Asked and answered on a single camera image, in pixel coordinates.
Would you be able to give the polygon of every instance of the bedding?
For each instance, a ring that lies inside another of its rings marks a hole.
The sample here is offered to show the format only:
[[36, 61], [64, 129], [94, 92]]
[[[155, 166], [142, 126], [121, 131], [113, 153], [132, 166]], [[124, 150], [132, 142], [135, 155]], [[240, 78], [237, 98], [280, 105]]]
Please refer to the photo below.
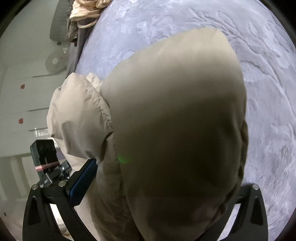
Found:
[[259, 0], [114, 0], [87, 39], [76, 73], [104, 80], [134, 52], [201, 27], [220, 29], [240, 59], [250, 138], [243, 182], [260, 186], [273, 241], [296, 207], [296, 49]]

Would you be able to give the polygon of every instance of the beige jacket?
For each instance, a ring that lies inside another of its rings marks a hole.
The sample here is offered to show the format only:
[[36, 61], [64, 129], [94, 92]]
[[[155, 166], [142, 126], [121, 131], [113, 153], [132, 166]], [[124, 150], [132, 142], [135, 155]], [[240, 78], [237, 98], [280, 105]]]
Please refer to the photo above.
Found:
[[64, 153], [97, 159], [88, 199], [102, 240], [194, 241], [240, 187], [245, 108], [227, 38], [201, 28], [135, 53], [102, 83], [71, 74], [47, 123]]

